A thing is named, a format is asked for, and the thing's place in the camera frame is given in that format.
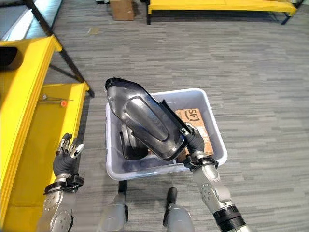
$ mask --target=gray plastic bin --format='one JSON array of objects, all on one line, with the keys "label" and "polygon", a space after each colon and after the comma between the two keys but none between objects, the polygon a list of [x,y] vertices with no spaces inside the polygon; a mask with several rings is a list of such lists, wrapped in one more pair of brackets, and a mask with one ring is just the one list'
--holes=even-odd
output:
[{"label": "gray plastic bin", "polygon": [[[152,93],[158,101],[165,99],[170,108],[175,110],[198,108],[208,132],[214,151],[214,158],[219,165],[227,159],[226,147],[220,135],[216,120],[213,116],[206,93],[199,88],[181,89],[168,92]],[[119,131],[120,120],[111,112],[106,104],[106,169],[114,180],[129,180],[139,177],[187,171],[182,163],[164,161],[154,154],[140,160],[126,160],[122,155]]]}]

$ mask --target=yellow shelf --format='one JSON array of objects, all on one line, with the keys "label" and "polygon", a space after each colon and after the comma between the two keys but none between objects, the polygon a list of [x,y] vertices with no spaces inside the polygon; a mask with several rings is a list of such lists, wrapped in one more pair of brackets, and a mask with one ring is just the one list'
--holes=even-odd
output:
[{"label": "yellow shelf", "polygon": [[62,47],[54,36],[21,41],[0,42],[16,46],[23,54],[22,65],[14,71],[1,72],[1,216],[2,227],[8,199],[24,141],[32,120],[50,60]]},{"label": "yellow shelf", "polygon": [[152,10],[222,10],[286,12],[292,16],[296,8],[290,2],[275,0],[150,0]]},{"label": "yellow shelf", "polygon": [[46,93],[73,101],[68,101],[65,108],[60,104],[37,104],[17,168],[4,231],[35,231],[43,210],[44,188],[55,178],[53,160],[58,142],[67,132],[77,137],[88,89],[86,83],[43,86],[40,98]]}]

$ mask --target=black rubber grip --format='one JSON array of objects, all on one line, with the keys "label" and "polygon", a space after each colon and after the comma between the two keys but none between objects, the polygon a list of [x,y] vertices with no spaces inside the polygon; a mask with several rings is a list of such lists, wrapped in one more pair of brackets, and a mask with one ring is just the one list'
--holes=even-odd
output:
[{"label": "black rubber grip", "polygon": [[73,175],[75,163],[76,159],[71,156],[56,156],[53,165],[55,176],[63,173]]},{"label": "black rubber grip", "polygon": [[215,212],[213,216],[222,232],[246,225],[245,220],[234,205]]}]

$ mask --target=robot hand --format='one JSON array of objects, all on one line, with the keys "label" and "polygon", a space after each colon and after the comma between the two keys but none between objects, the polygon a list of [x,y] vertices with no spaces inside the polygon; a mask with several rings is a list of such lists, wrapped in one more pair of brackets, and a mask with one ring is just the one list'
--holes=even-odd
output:
[{"label": "robot hand", "polygon": [[75,192],[84,184],[74,169],[84,144],[75,138],[70,145],[71,138],[72,135],[66,133],[58,145],[53,165],[56,179],[45,188],[46,199],[37,232],[68,232],[73,225]]},{"label": "robot hand", "polygon": [[55,176],[60,174],[74,174],[76,158],[81,154],[85,145],[78,138],[75,138],[70,146],[71,138],[72,135],[66,133],[58,145],[53,165]]},{"label": "robot hand", "polygon": [[213,214],[222,232],[252,232],[240,212],[231,201],[231,195],[221,182],[217,171],[218,162],[204,153],[204,140],[198,130],[190,124],[181,133],[188,142],[189,155],[184,160],[185,167],[193,172],[205,205]]}]

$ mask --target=cardboard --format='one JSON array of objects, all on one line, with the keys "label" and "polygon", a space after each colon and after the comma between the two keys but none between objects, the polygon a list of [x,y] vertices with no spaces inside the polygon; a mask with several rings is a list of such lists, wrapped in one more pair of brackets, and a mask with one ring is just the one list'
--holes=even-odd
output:
[{"label": "cardboard", "polygon": [[115,21],[133,21],[132,0],[111,0],[112,18]]},{"label": "cardboard", "polygon": [[[207,156],[213,155],[213,149],[211,146],[211,142],[209,140],[209,136],[207,134],[205,124],[203,122],[201,113],[199,109],[184,109],[184,110],[176,110],[175,113],[177,116],[183,121],[188,122],[193,125],[201,134],[204,139],[205,149],[204,152]],[[188,149],[184,149],[180,155],[176,158],[177,163],[182,163],[185,159],[186,155],[189,154]]]}]

